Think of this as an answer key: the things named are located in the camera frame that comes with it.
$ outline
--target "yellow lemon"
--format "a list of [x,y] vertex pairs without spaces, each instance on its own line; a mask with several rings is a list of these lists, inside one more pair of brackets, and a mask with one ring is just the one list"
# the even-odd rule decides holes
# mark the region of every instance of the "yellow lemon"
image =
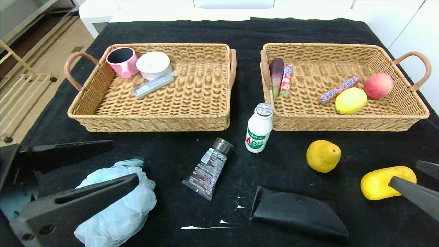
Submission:
[[369,200],[381,200],[401,194],[388,186],[393,176],[416,183],[415,173],[408,167],[398,166],[371,171],[361,179],[361,192]]
[[316,171],[329,172],[338,164],[341,155],[342,152],[337,145],[325,140],[317,140],[308,147],[306,161]]
[[366,101],[367,95],[363,90],[357,87],[348,88],[335,98],[335,110],[340,114],[355,114]]

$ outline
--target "black tablecloth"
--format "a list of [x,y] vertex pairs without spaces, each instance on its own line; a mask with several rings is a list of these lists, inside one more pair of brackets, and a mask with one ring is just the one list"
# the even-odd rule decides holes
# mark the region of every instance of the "black tablecloth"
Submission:
[[[439,120],[431,108],[429,119],[406,132],[273,132],[267,148],[259,154],[248,152],[244,146],[247,121],[254,107],[264,100],[259,71],[262,46],[269,42],[309,42],[384,47],[365,23],[346,19],[109,23],[87,52],[100,58],[112,44],[161,42],[226,43],[237,50],[230,127],[208,133],[90,133],[67,117],[77,91],[65,80],[23,143],[112,139],[115,147],[43,175],[40,197],[72,189],[90,172],[118,160],[141,158],[148,177],[157,183],[157,205],[146,225],[124,246],[439,246],[439,222],[410,201],[402,196],[368,201],[360,190],[364,174],[395,165],[412,167],[419,184],[439,190],[437,181],[414,168],[418,159],[439,163]],[[83,83],[93,67],[82,58],[72,75]],[[181,181],[216,137],[228,140],[235,149],[209,202]],[[306,163],[306,149],[317,139],[331,141],[342,150],[338,166],[330,173],[315,172]],[[333,200],[349,239],[327,240],[250,222],[249,207],[258,185]],[[230,224],[220,224],[220,220]],[[181,229],[191,225],[235,228]]]

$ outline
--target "wicker weave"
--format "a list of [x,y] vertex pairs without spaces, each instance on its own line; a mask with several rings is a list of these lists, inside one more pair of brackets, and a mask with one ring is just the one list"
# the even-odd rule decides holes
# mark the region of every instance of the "wicker weave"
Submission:
[[[146,82],[140,73],[118,76],[105,62],[118,47],[138,57],[165,52],[178,72],[174,81],[140,99],[132,89]],[[231,55],[226,44],[115,44],[68,109],[91,132],[221,131],[230,124]]]
[[[406,131],[429,116],[429,111],[407,79],[378,46],[360,44],[265,44],[268,62],[281,58],[293,65],[290,95],[273,100],[266,86],[261,63],[265,101],[274,108],[276,131]],[[325,91],[344,80],[360,76],[356,85],[364,88],[365,79],[387,73],[395,81],[389,96],[368,99],[355,115],[335,111],[335,100],[317,103]]]

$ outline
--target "white bowl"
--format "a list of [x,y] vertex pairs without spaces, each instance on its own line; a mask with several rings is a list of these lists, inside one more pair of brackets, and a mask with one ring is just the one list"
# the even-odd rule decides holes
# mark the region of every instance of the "white bowl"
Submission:
[[168,55],[159,51],[150,51],[143,54],[137,60],[136,67],[147,80],[172,72],[171,60]]

